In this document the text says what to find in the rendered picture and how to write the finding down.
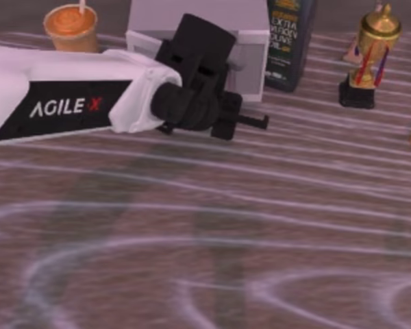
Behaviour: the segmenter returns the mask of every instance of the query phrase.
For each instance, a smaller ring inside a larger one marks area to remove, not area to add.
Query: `trophy lid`
[[[387,3],[380,12],[371,12],[362,19],[362,29],[379,38],[396,38],[402,26],[396,17],[391,15],[391,5]]]

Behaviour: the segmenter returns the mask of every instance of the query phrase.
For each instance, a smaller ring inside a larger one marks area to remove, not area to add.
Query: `black trophy base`
[[[375,90],[350,86],[349,76],[340,83],[339,91],[340,104],[345,108],[366,108],[370,110],[375,107]]]

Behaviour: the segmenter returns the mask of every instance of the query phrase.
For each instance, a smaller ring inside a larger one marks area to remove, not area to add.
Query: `white box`
[[[154,58],[161,40],[172,39],[184,14],[193,14],[237,37],[229,57],[227,91],[245,102],[262,101],[269,48],[266,0],[132,0],[127,48]]]

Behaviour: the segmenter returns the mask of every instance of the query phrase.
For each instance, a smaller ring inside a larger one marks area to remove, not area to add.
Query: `straw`
[[[85,0],[79,0],[79,13],[81,15],[84,14],[85,7],[86,7]]]

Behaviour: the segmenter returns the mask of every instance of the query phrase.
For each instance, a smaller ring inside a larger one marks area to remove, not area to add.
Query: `brown marble surface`
[[[411,34],[372,111],[337,102],[350,40],[315,34],[297,91],[247,106],[268,131],[231,143],[0,147],[0,329],[411,329]]]

